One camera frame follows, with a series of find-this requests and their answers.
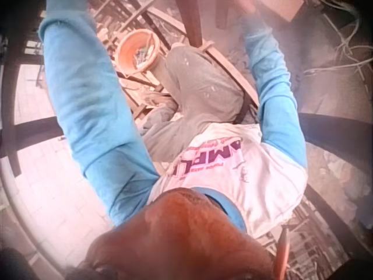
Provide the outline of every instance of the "hand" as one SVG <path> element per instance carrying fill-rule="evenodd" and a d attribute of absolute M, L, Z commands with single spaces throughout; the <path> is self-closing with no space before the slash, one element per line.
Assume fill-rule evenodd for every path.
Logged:
<path fill-rule="evenodd" d="M 253 15 L 256 13 L 255 0 L 233 0 L 235 7 L 240 13 Z"/>

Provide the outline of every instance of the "white t-shirt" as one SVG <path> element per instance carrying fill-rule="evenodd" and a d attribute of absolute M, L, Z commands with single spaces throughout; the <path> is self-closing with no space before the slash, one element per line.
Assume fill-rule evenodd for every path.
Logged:
<path fill-rule="evenodd" d="M 261 137 L 259 125 L 210 124 L 154 185 L 148 203 L 175 188 L 213 189 L 238 208 L 250 236 L 267 233 L 300 203 L 307 171 Z"/>

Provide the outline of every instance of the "collar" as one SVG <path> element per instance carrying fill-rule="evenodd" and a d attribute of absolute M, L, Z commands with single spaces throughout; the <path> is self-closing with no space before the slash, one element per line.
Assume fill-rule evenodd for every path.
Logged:
<path fill-rule="evenodd" d="M 216 202 L 225 214 L 229 217 L 229 220 L 243 233 L 247 234 L 244 218 L 242 217 L 237 206 L 224 194 L 212 190 L 211 188 L 194 187 L 192 190 L 204 194 L 214 202 Z"/>

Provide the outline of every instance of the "wooden board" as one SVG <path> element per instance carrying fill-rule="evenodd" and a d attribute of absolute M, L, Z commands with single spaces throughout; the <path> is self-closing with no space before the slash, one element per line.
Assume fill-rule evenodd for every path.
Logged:
<path fill-rule="evenodd" d="M 202 46 L 203 41 L 198 0 L 176 0 L 176 4 L 179 8 L 190 45 L 199 48 Z"/>
<path fill-rule="evenodd" d="M 303 0 L 261 0 L 261 2 L 287 22 L 293 20 L 304 3 Z"/>

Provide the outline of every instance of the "pant leg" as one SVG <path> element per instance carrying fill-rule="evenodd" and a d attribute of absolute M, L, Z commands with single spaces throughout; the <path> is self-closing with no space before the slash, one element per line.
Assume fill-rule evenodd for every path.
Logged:
<path fill-rule="evenodd" d="M 172 162 L 211 123 L 231 123 L 244 93 L 198 49 L 173 48 L 151 69 L 181 108 L 183 117 L 154 125 L 143 136 L 155 162 Z"/>
<path fill-rule="evenodd" d="M 173 48 L 166 67 L 180 89 L 175 100 L 180 100 L 186 118 L 203 114 L 204 120 L 214 123 L 235 120 L 242 108 L 243 91 L 197 48 Z"/>

